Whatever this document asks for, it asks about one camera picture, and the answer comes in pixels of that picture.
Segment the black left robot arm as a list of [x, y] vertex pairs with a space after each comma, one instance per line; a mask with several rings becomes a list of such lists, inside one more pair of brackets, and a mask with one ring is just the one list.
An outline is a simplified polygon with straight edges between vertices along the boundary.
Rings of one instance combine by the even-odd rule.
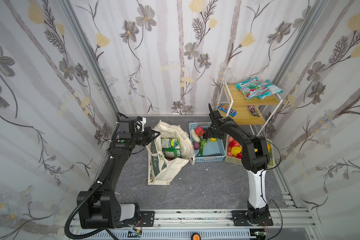
[[139, 133], [115, 134], [107, 150], [108, 159], [97, 180], [88, 191], [77, 197], [78, 214], [83, 229], [115, 229], [141, 220], [137, 203], [120, 204], [116, 197], [117, 182], [135, 146], [147, 146], [160, 133], [150, 127]]

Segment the canvas tote bag floral print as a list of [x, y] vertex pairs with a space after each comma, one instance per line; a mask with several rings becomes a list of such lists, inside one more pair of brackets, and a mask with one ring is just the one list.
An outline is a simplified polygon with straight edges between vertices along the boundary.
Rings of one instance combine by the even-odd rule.
[[147, 146], [148, 184], [166, 186], [185, 165], [195, 164], [195, 149], [180, 126], [159, 121], [154, 130], [160, 135]]

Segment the purple onion toy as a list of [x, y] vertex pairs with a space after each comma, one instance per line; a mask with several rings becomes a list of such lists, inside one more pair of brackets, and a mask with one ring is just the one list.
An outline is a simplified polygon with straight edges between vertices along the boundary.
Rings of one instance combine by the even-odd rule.
[[201, 147], [199, 142], [193, 142], [193, 146], [194, 146], [195, 151], [198, 151], [200, 149], [200, 147]]

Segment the green snack packet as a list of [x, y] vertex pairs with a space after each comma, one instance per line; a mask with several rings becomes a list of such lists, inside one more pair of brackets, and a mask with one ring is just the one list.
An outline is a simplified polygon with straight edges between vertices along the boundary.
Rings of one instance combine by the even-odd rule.
[[173, 160], [182, 156], [179, 138], [161, 138], [161, 144], [166, 159]]

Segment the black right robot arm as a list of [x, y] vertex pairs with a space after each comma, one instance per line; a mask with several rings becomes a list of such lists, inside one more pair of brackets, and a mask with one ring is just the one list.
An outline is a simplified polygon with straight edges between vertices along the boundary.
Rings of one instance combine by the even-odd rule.
[[212, 110], [211, 106], [209, 109], [211, 125], [206, 136], [223, 139], [228, 135], [242, 147], [242, 156], [239, 159], [247, 170], [250, 184], [246, 219], [253, 226], [265, 223], [271, 217], [265, 195], [265, 173], [270, 162], [267, 140], [245, 132], [232, 118], [222, 117], [220, 112]]

